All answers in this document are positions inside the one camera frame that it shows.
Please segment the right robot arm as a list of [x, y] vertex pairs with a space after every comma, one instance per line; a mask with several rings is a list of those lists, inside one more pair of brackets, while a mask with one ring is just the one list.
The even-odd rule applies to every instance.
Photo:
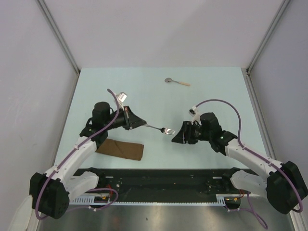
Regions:
[[253, 171], [248, 174], [232, 168], [222, 181], [225, 192], [242, 189], [260, 195], [282, 214], [288, 214], [297, 205], [299, 212], [303, 210], [302, 200], [307, 197], [308, 188], [297, 165], [261, 156], [240, 144], [236, 135], [221, 128], [214, 113], [200, 115], [199, 121], [184, 121], [171, 141], [178, 144], [207, 141], [215, 152], [233, 158]]

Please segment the spoon with pink handle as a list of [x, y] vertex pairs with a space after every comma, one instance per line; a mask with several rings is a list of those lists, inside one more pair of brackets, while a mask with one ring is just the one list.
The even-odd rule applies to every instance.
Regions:
[[166, 83], [175, 82], [175, 83], [178, 83], [178, 84], [181, 84], [181, 85], [184, 85], [184, 86], [190, 86], [189, 83], [182, 82], [182, 81], [175, 81], [175, 80], [173, 80], [172, 78], [169, 78], [169, 77], [165, 79], [165, 82]]

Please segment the brown cloth napkin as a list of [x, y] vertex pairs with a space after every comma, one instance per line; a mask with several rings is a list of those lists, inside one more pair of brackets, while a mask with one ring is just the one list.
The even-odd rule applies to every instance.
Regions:
[[144, 145], [140, 143], [116, 141], [106, 139], [96, 150], [99, 154], [141, 161], [143, 157]]

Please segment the silver metal fork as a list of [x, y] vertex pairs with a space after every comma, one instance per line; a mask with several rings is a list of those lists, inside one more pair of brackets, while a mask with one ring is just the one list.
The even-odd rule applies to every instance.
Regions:
[[172, 129], [169, 129], [169, 128], [157, 128], [157, 127], [154, 127], [154, 126], [150, 126], [148, 124], [145, 124], [144, 126], [148, 127], [148, 128], [153, 128], [153, 129], [159, 130], [161, 133], [166, 134], [166, 135], [172, 135], [172, 136], [175, 135], [175, 131], [172, 130]]

